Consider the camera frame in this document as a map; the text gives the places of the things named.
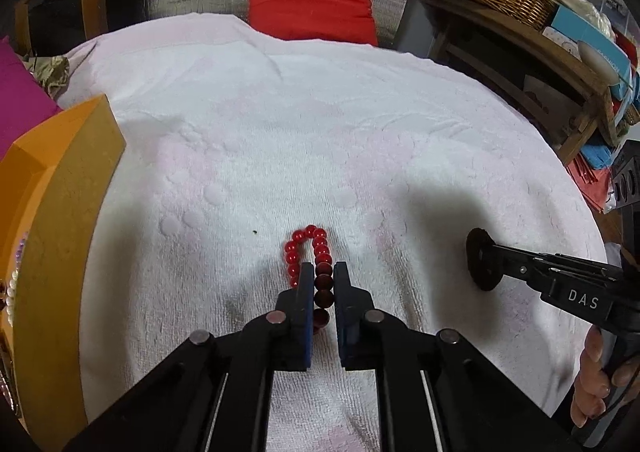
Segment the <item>right hand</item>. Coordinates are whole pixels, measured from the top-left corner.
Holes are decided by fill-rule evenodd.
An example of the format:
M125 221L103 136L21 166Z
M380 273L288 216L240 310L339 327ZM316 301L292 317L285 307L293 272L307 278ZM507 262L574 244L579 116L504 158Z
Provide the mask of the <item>right hand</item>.
M579 373L574 381L570 403L570 418L578 428L603 414L606 410L605 398L611 389L625 389L639 367L639 358L635 357L622 365L612 378L608 378L602 371L603 352L604 341L600 329L591 326L579 357Z

